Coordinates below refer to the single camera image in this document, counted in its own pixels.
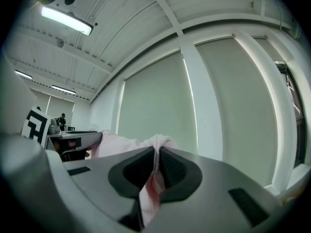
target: fluorescent light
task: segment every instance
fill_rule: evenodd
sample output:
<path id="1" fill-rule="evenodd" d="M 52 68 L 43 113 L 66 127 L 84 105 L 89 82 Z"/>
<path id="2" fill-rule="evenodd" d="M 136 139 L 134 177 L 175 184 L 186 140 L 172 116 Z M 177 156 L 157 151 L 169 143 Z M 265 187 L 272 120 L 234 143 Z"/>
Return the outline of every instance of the fluorescent light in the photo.
<path id="1" fill-rule="evenodd" d="M 20 71 L 16 71 L 16 70 L 15 70 L 15 73 L 17 73 L 18 75 L 23 76 L 23 77 L 25 77 L 25 78 L 27 78 L 27 79 L 30 79 L 30 80 L 33 79 L 32 76 L 30 76 L 30 75 L 28 75 L 28 74 L 25 74 L 25 73 L 23 73 L 23 72 L 20 72 Z"/>
<path id="2" fill-rule="evenodd" d="M 85 35 L 89 35 L 93 29 L 92 25 L 83 22 L 78 18 L 69 16 L 65 14 L 65 12 L 61 12 L 48 7 L 42 7 L 41 15 L 43 17 L 65 24 L 66 26 L 71 27 Z"/>
<path id="3" fill-rule="evenodd" d="M 52 85 L 52 87 L 53 87 L 54 89 L 56 89 L 56 90 L 64 91 L 64 92 L 67 92 L 67 93 L 70 93 L 70 94 L 76 94 L 74 91 L 70 91 L 70 90 L 67 90 L 67 89 L 58 87 L 58 86 L 56 86 L 56 85 Z"/>

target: towel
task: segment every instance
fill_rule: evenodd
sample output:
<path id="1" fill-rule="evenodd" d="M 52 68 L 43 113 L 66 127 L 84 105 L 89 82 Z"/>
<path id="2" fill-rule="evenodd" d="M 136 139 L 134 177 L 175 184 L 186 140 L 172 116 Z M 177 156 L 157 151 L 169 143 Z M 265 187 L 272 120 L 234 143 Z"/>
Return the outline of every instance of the towel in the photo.
<path id="1" fill-rule="evenodd" d="M 159 149 L 168 147 L 179 149 L 177 143 L 169 136 L 156 134 L 140 143 L 136 139 L 127 139 L 110 130 L 102 131 L 103 137 L 100 144 L 91 146 L 91 158 L 106 157 L 109 155 L 125 153 L 128 151 L 153 146 L 155 148 L 153 171 L 145 186 L 139 193 L 139 202 L 143 224 L 146 227 L 160 208 L 159 195 L 165 190 L 163 176 L 159 171 Z"/>

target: ceiling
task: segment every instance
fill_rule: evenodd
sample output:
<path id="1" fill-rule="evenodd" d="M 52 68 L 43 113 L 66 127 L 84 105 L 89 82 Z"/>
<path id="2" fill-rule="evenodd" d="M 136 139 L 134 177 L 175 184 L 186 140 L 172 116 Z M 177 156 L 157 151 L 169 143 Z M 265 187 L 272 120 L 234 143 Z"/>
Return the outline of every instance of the ceiling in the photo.
<path id="1" fill-rule="evenodd" d="M 296 21 L 280 0 L 76 0 L 51 7 L 94 26 L 85 36 L 40 15 L 40 5 L 24 11 L 4 45 L 16 70 L 33 77 L 30 87 L 52 84 L 74 90 L 72 99 L 92 102 L 133 58 L 155 42 L 196 24 L 221 19 L 265 21 L 295 31 Z M 58 47 L 57 39 L 65 45 Z"/>

